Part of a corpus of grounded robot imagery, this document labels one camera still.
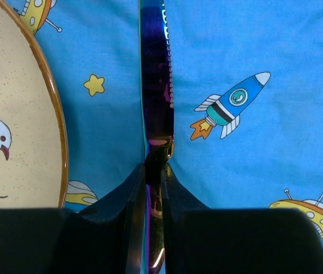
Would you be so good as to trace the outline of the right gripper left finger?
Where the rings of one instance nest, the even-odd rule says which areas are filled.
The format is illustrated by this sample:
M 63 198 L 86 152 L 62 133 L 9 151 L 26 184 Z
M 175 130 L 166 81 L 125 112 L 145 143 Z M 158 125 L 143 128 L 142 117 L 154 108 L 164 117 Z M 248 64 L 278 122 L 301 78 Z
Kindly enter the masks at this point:
M 145 168 L 80 212 L 0 209 L 0 273 L 140 273 Z

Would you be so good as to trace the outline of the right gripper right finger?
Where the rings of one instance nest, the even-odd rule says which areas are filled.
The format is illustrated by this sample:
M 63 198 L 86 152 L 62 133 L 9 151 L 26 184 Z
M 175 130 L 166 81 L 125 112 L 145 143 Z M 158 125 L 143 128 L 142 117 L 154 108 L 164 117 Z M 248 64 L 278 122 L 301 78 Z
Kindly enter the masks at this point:
M 294 209 L 211 209 L 161 170 L 167 273 L 323 273 L 323 246 Z

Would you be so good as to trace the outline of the beige ceramic plate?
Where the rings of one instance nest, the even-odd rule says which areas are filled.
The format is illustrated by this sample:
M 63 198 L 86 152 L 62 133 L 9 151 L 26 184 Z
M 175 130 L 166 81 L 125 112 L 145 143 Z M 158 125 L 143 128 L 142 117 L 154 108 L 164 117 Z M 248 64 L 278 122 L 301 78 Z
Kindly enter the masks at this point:
M 67 179 L 53 75 L 35 37 L 0 1 L 0 208 L 63 207 Z

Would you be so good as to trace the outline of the iridescent table knife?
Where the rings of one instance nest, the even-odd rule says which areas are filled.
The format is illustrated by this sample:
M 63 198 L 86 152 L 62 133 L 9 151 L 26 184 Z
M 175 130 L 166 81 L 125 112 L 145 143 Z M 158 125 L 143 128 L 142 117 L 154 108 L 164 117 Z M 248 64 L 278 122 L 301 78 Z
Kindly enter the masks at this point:
M 174 144 L 169 30 L 164 1 L 140 1 L 139 41 L 145 133 L 145 273 L 159 273 L 165 258 L 161 170 Z

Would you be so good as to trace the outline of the blue space-print cloth placemat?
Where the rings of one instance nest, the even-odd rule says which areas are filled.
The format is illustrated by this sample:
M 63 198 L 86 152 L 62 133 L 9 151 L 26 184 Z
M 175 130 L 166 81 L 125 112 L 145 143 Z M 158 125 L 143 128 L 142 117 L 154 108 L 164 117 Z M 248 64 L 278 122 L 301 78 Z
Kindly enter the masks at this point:
M 61 96 L 66 207 L 145 159 L 138 1 L 10 1 Z M 180 182 L 209 207 L 323 209 L 323 1 L 167 1 Z

